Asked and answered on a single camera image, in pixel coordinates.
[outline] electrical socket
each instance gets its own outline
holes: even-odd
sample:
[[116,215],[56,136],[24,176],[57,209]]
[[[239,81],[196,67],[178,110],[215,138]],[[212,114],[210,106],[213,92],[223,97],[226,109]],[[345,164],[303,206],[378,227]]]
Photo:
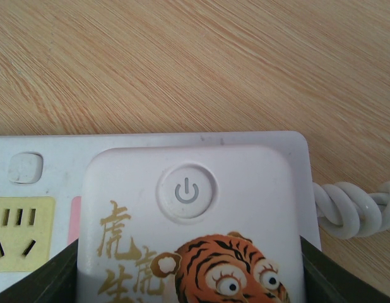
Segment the electrical socket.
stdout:
[[49,260],[55,200],[0,198],[0,271],[34,271]]

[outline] wooden table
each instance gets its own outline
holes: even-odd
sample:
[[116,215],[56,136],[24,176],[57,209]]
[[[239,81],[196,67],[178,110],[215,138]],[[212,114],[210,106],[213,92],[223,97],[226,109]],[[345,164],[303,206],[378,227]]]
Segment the wooden table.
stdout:
[[[0,135],[292,129],[390,180],[390,0],[0,0]],[[390,295],[390,232],[324,252]]]

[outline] power symbol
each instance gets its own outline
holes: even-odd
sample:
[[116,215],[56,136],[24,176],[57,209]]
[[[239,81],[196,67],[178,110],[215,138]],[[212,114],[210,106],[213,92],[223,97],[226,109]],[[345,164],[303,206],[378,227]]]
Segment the power symbol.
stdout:
[[[185,178],[184,181],[185,181],[185,194],[188,194],[189,193],[189,179]],[[194,196],[191,199],[182,199],[181,195],[180,195],[181,185],[178,184],[177,187],[175,187],[175,197],[177,198],[177,200],[180,201],[181,203],[184,203],[184,204],[189,204],[189,203],[194,202],[198,198],[199,189],[195,183],[192,186],[194,187]]]

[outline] cartoon tiger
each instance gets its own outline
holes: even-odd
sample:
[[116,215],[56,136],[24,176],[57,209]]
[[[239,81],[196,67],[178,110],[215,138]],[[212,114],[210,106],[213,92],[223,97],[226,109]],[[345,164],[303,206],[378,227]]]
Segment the cartoon tiger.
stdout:
[[238,232],[194,239],[159,254],[150,268],[157,277],[171,275],[164,303],[290,303],[278,265]]

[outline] small square button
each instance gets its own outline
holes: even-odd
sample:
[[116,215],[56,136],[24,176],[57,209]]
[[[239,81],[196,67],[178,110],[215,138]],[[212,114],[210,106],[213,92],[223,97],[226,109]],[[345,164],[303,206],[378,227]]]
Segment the small square button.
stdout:
[[10,160],[8,179],[14,183],[31,184],[41,178],[44,159],[35,153],[19,153]]

